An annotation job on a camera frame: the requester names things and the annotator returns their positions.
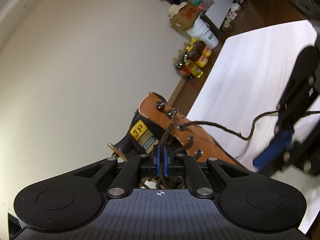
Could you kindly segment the dark brown shoelace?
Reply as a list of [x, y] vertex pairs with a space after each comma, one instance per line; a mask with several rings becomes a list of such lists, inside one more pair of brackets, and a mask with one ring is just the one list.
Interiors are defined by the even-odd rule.
[[165, 148], [171, 136], [176, 137], [182, 145], [180, 148], [176, 149], [177, 153], [180, 153], [183, 151], [189, 152], [193, 150], [195, 152], [193, 157], [196, 160], [203, 161], [205, 157], [207, 158], [217, 157], [230, 164], [233, 164], [239, 167], [244, 167], [244, 165], [242, 165], [235, 158], [229, 155], [222, 148], [222, 146], [219, 145], [218, 142], [215, 141], [215, 139], [210, 134], [208, 134], [201, 126], [202, 125], [214, 126], [229, 134], [239, 137], [244, 141], [250, 141], [254, 133], [255, 123], [258, 120], [260, 120], [261, 118], [267, 115], [273, 115], [273, 114], [279, 113], [278, 111], [269, 111], [269, 112], [265, 112], [258, 115], [252, 122], [250, 134], [247, 137], [244, 137], [241, 135], [241, 133], [236, 133], [235, 131], [227, 129], [226, 127], [221, 126], [220, 124], [217, 124], [214, 122], [188, 120], [185, 123], [181, 123], [181, 124], [176, 123], [175, 118], [178, 115], [178, 111], [174, 108], [166, 110], [166, 105], [167, 103], [164, 101], [156, 102], [157, 111], [163, 113], [170, 119], [167, 129], [165, 130], [164, 134], [161, 137], [161, 140], [158, 146], [158, 151], [157, 151], [157, 158], [159, 159], [159, 178], [160, 180], [163, 181], [164, 186], [166, 187], [169, 186], [169, 183], [167, 180], [168, 165], [167, 165], [167, 158], [165, 154]]

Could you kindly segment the tan leather boot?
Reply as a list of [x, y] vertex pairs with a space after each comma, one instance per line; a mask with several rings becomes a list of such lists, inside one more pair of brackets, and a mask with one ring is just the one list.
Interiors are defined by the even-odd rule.
[[[114, 151], [116, 157], [122, 158], [125, 162], [129, 157], [136, 154], [148, 154], [157, 157], [158, 146], [162, 135], [168, 127], [170, 119], [163, 113], [157, 111], [156, 102], [164, 101], [161, 96], [156, 93], [148, 94], [140, 103], [135, 116], [132, 119], [131, 126], [125, 137], [115, 145], [110, 144], [109, 148]], [[172, 109], [168, 104], [166, 110]], [[188, 119], [183, 117], [180, 113], [175, 118], [176, 123], [185, 123]], [[171, 136], [167, 143], [168, 148], [171, 149], [172, 154], [176, 154], [176, 149], [182, 145], [179, 140]], [[193, 157], [195, 152], [193, 150], [184, 153]], [[244, 167], [239, 167], [230, 164], [217, 157], [205, 157], [203, 161], [196, 160], [198, 163], [202, 163], [202, 170], [206, 177], [217, 175], [217, 182], [221, 185], [227, 185], [228, 183], [234, 183], [237, 179], [246, 179], [249, 176], [249, 171]], [[173, 177], [167, 177], [169, 186], [164, 186], [165, 189], [173, 190], [177, 187], [171, 183]]]

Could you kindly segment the cooking oil bottles cluster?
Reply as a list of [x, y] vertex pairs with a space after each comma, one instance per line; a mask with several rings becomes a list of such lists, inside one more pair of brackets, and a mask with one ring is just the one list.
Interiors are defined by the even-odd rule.
[[178, 57], [172, 59], [176, 71], [186, 80], [200, 78], [212, 50], [204, 41], [192, 38], [184, 43], [184, 49], [178, 51]]

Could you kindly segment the white plastic bucket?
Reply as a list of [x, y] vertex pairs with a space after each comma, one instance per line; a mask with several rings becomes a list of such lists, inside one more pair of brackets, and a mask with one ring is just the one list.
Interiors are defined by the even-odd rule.
[[209, 24], [204, 22], [200, 16], [194, 22], [194, 25], [186, 31], [191, 38], [202, 40], [210, 49], [215, 48], [219, 41], [211, 31]]

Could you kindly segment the brown cardboard box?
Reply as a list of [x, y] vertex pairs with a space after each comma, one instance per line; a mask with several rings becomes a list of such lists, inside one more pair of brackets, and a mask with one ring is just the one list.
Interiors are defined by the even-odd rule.
[[173, 4], [168, 13], [173, 28], [179, 31], [187, 31], [194, 25], [200, 10], [191, 2], [183, 2], [179, 5]]

